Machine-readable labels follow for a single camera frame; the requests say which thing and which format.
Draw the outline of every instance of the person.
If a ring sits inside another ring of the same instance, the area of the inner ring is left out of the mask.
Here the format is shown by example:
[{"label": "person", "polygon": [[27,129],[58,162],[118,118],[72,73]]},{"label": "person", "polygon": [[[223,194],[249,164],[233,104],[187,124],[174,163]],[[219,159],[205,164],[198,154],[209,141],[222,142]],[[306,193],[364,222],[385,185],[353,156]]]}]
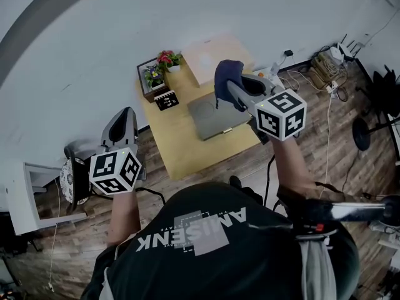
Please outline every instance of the person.
[{"label": "person", "polygon": [[[312,194],[316,185],[295,139],[271,142],[279,190]],[[285,229],[290,221],[248,189],[235,177],[187,187],[141,231],[136,194],[115,195],[107,249],[81,299],[305,299],[301,248]],[[329,257],[337,298],[349,299],[359,259],[341,228]]]}]

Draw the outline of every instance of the black t-shirt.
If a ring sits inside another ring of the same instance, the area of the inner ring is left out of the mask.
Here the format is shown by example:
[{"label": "black t-shirt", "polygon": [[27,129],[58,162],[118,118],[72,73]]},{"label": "black t-shirt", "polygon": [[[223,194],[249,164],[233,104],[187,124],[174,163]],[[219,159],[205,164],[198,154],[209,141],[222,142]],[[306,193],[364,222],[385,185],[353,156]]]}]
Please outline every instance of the black t-shirt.
[{"label": "black t-shirt", "polygon": [[115,300],[301,299],[301,252],[290,222],[223,183],[175,194],[114,261],[97,259],[83,299],[98,299],[104,269]]}]

